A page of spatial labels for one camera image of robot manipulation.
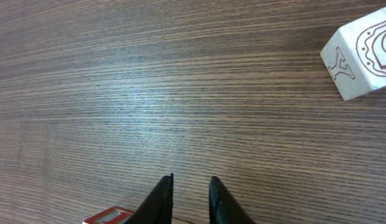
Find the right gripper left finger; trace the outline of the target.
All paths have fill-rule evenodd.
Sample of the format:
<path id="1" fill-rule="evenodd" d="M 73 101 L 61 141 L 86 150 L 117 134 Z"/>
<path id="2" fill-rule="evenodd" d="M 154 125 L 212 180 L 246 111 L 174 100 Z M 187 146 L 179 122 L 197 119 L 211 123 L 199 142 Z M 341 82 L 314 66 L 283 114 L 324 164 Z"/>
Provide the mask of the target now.
<path id="1" fill-rule="evenodd" d="M 165 175 L 125 224 L 171 224 L 173 209 L 173 173 Z"/>

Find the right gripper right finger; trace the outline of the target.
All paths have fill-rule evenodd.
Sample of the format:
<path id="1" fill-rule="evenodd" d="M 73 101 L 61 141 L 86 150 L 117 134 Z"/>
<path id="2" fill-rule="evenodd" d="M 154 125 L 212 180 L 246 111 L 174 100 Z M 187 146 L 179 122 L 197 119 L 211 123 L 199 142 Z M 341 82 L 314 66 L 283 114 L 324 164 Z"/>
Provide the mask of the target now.
<path id="1" fill-rule="evenodd" d="M 210 224 L 255 224 L 217 176 L 209 184 Z"/>

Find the red I letter block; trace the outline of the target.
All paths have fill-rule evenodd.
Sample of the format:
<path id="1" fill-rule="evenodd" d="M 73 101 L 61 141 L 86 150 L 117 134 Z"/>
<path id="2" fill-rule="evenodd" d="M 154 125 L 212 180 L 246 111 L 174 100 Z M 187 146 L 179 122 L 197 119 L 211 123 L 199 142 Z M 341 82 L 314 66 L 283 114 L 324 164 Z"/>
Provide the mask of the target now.
<path id="1" fill-rule="evenodd" d="M 133 211 L 114 206 L 91 216 L 82 224 L 124 224 L 133 215 Z"/>

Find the white Y letter block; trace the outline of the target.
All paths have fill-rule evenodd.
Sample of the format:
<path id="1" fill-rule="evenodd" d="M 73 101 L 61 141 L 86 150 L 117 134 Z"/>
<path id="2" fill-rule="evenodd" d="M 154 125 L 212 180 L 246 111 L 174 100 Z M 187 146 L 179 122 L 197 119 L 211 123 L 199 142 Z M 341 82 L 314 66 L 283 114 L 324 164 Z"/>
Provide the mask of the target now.
<path id="1" fill-rule="evenodd" d="M 345 101 L 386 88 L 386 7 L 338 28 L 320 56 Z"/>

